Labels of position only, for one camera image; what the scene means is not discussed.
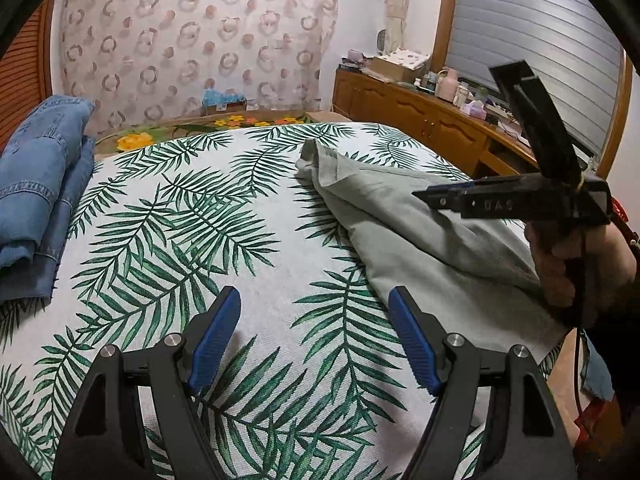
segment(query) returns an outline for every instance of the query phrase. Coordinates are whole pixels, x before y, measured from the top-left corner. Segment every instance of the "floral blanket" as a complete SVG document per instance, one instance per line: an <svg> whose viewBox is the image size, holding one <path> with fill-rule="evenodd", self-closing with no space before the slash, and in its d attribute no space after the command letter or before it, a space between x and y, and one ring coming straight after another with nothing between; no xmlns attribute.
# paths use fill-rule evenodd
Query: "floral blanket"
<svg viewBox="0 0 640 480"><path fill-rule="evenodd" d="M240 291L242 315L200 416L229 475L401 475L433 399L343 229L295 178L310 137L364 162L466 179L398 130L367 123L212 131L98 164L50 304L0 306L0 420L44 479L96 352L180 331L224 285ZM141 401L157 472L170 477L144 388ZM481 430L459 478L480 442Z"/></svg>

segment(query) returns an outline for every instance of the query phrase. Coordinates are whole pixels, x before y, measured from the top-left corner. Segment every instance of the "window blind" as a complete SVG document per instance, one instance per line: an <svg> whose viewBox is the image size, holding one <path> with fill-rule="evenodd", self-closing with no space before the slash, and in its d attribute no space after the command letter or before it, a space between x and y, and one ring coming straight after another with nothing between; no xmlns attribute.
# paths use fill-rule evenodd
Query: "window blind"
<svg viewBox="0 0 640 480"><path fill-rule="evenodd" d="M456 0L446 65L497 89L488 67L525 59L569 133L599 153L616 101L620 53L588 0Z"/></svg>

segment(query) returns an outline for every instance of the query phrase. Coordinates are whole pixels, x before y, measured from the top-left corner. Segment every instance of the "yellow flower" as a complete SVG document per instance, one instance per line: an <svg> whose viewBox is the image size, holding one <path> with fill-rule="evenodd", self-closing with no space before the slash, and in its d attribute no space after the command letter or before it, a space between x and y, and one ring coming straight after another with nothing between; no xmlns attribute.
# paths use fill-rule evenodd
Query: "yellow flower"
<svg viewBox="0 0 640 480"><path fill-rule="evenodd" d="M118 149L121 152L128 152L129 150L151 146L153 143L154 138L146 132L129 134L118 139Z"/></svg>

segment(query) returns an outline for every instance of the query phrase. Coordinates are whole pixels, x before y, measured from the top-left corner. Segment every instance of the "louvered door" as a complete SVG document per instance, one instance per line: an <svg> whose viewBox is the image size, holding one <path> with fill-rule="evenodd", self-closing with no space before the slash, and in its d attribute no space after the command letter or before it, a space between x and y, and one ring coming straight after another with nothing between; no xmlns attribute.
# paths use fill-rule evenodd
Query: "louvered door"
<svg viewBox="0 0 640 480"><path fill-rule="evenodd" d="M53 0L45 0L0 60L0 152L29 111L51 95Z"/></svg>

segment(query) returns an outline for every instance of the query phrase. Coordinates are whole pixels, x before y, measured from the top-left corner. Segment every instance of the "bed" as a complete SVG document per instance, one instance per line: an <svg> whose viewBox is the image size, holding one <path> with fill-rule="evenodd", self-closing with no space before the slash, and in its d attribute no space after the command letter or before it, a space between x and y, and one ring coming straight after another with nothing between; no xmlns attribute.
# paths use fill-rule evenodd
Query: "bed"
<svg viewBox="0 0 640 480"><path fill-rule="evenodd" d="M211 131L97 163L52 301L0 308L0 417L44 479L96 352L146 348L180 331L224 285L240 291L242 316L201 418L229 475L401 475L433 399L415 383L344 230L295 178L310 137L360 161L467 179L370 123ZM522 236L521 223L510 226ZM170 477L145 389L141 402L154 465ZM481 435L470 435L458 478L472 471Z"/></svg>

